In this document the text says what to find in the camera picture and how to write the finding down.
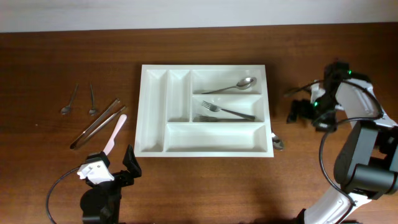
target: metal utensil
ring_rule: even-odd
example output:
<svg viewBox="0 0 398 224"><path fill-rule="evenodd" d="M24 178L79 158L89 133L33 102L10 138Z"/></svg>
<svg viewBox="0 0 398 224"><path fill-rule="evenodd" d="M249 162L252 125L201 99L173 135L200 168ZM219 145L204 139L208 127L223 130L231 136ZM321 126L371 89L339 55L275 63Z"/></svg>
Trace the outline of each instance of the metal utensil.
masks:
<svg viewBox="0 0 398 224"><path fill-rule="evenodd" d="M218 91L223 91L223 90L227 90L230 88L237 88L239 90L246 90L252 86L254 86L257 83L257 78L256 77L247 77L247 78L243 78L242 80L240 80L235 86L230 86L227 88L222 88L219 90L215 90L215 91L209 91L206 93L202 93L202 94L210 94L210 93L216 93Z"/></svg>
<svg viewBox="0 0 398 224"><path fill-rule="evenodd" d="M91 109L89 110L88 114L94 115L98 112L98 110L94 106L94 91L93 91L93 85L90 83L90 91L91 91Z"/></svg>
<svg viewBox="0 0 398 224"><path fill-rule="evenodd" d="M104 113L99 116L86 130L84 130L75 140L72 144L70 144L70 149L75 149L77 142L88 132L90 132L102 119L105 118L106 115L109 114L110 110L116 105L116 103L119 103L120 100L119 98L116 98L111 105L104 111Z"/></svg>
<svg viewBox="0 0 398 224"><path fill-rule="evenodd" d="M120 110L118 112L113 113L110 117L108 117L104 122L102 122L93 132L91 132L87 138L84 139L84 141L81 144L77 144L75 145L75 148L73 149L78 149L80 146L84 145L86 142L88 142L88 140L91 139L91 137L93 137L99 130L101 130L106 124L108 124L110 121L112 121L115 117L117 117L117 115L119 115L124 109L126 109L126 106L123 106L122 108L120 108Z"/></svg>
<svg viewBox="0 0 398 224"><path fill-rule="evenodd" d="M72 97L70 98L68 106L61 109L61 114L68 114L72 110L71 105L72 105L73 100L75 99L76 92L77 92L78 88L79 88L79 84L77 83L75 90L72 93Z"/></svg>
<svg viewBox="0 0 398 224"><path fill-rule="evenodd" d="M256 119L255 116L242 114L242 113L238 113L238 112L235 112L235 111L230 111L230 110L221 108L221 107L219 107L217 105L214 105L213 103L206 102L206 101L202 101L201 105L204 106L205 108L207 108L208 110L212 111L212 112L225 111L225 112L234 114L236 116L240 116L241 118L248 119L250 121L254 121Z"/></svg>
<svg viewBox="0 0 398 224"><path fill-rule="evenodd" d="M226 119L211 116L199 116L200 122L250 122L248 119Z"/></svg>
<svg viewBox="0 0 398 224"><path fill-rule="evenodd" d="M285 148L284 142L280 140L280 138L274 133L271 128L271 138L272 138L272 146L274 149L283 150Z"/></svg>

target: spoon handle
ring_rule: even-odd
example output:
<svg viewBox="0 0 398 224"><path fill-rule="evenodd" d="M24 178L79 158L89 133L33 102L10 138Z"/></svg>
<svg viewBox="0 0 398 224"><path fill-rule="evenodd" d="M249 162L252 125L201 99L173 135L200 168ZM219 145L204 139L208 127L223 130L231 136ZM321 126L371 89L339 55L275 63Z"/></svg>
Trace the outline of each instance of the spoon handle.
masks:
<svg viewBox="0 0 398 224"><path fill-rule="evenodd" d="M74 90L73 93L72 93L72 97L70 98L70 101L69 101L69 106L72 105L72 102L73 102L73 100L75 99L76 92L77 92L77 89L78 89L78 88L79 88L79 83L76 84L75 90Z"/></svg>
<svg viewBox="0 0 398 224"><path fill-rule="evenodd" d="M94 91L93 91L93 85L90 83L90 92L91 92L91 108L94 109Z"/></svg>
<svg viewBox="0 0 398 224"><path fill-rule="evenodd" d="M222 89L219 89L219 90L209 91L209 92L202 93L202 94L216 93L216 92L218 92L218 91L223 91L223 90L227 90L227 89L229 89L229 88L235 88L235 87L236 87L236 86L231 86L231 87L222 88Z"/></svg>

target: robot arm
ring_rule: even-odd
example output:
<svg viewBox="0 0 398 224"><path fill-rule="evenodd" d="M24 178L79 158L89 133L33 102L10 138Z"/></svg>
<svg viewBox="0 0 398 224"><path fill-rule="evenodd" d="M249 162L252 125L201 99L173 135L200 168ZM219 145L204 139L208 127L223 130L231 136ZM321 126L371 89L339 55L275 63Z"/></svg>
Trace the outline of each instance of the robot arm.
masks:
<svg viewBox="0 0 398 224"><path fill-rule="evenodd" d="M91 187L80 199L84 224L119 223L121 189L133 185L134 179L141 176L131 145L127 147L123 164L127 170L110 174L109 159L105 152L99 152L88 156L81 165L78 175Z"/></svg>
<svg viewBox="0 0 398 224"><path fill-rule="evenodd" d="M318 131L330 131L336 128L336 110L344 110L348 118L374 118L380 110L383 114L373 121L352 121L353 130L335 162L335 179L342 191L355 201L355 206L351 209L348 198L330 187L314 206L297 217L297 223L305 224L337 223L349 209L351 213L398 189L398 156L395 154L398 127L378 105L370 79L353 73L346 63L335 62L325 68L325 89L319 88L318 82L310 87L310 101L292 103L288 123L300 116L312 120ZM372 157L375 148L385 154L385 158Z"/></svg>

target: metal fork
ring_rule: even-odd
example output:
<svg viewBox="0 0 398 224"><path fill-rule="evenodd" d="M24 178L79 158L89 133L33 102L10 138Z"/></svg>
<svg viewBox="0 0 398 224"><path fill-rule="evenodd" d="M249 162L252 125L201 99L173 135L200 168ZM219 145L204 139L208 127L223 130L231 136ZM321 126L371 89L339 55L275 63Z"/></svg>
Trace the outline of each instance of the metal fork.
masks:
<svg viewBox="0 0 398 224"><path fill-rule="evenodd" d="M230 110L221 108L221 107L219 107L217 105L214 105L213 103L206 102L206 101L202 101L201 105L204 106L205 108L207 108L208 110L212 111L212 112L225 111L225 112L234 114L236 116L240 116L241 118L248 119L250 121L254 121L256 119L255 116L242 114L242 113L238 113L238 112L235 112L235 111L230 111Z"/></svg>
<svg viewBox="0 0 398 224"><path fill-rule="evenodd" d="M226 119L211 116L199 116L200 122L250 122L248 119Z"/></svg>

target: small spoon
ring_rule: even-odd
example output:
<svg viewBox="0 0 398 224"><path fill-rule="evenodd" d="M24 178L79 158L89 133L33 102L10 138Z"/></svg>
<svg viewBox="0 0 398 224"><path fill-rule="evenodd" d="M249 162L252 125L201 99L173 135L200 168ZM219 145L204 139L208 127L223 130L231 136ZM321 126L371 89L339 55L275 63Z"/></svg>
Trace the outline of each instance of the small spoon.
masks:
<svg viewBox="0 0 398 224"><path fill-rule="evenodd" d="M279 137L274 133L274 131L271 128L271 138L272 138L272 146L274 149L277 150L284 150L284 142L279 139Z"/></svg>
<svg viewBox="0 0 398 224"><path fill-rule="evenodd" d="M72 94L72 97L70 98L69 104L68 104L68 106L61 109L61 114L68 114L72 110L72 108L70 106L72 105L72 102L75 99L76 92L77 92L78 88L79 88L79 84L76 84L75 91L73 91L73 94Z"/></svg>
<svg viewBox="0 0 398 224"><path fill-rule="evenodd" d="M94 115L98 112L98 110L94 106L94 91L93 91L93 85L90 83L90 91L91 91L91 109L89 110L88 114Z"/></svg>
<svg viewBox="0 0 398 224"><path fill-rule="evenodd" d="M222 88L222 89L215 90L215 91L209 91L209 92L202 93L202 94L215 93L215 92L218 92L218 91L227 90L229 88L237 88L239 90L246 90L246 89L254 86L256 83L257 83L257 78L255 78L255 77L247 77L247 78L243 78L242 80L240 80L235 86Z"/></svg>

